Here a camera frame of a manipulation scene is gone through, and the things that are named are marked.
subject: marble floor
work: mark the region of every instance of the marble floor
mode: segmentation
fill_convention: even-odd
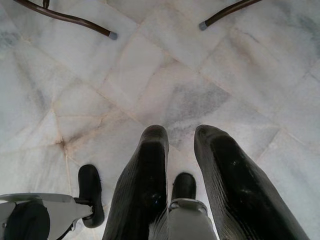
[[[52,1],[117,32],[113,41],[0,0],[0,194],[76,197],[78,170],[92,163],[108,215],[142,131],[160,124],[169,196],[187,171],[208,205],[193,150],[208,124],[236,139],[320,239],[320,1],[265,0],[198,29],[234,2]],[[79,221],[66,239],[100,240],[105,225]]]

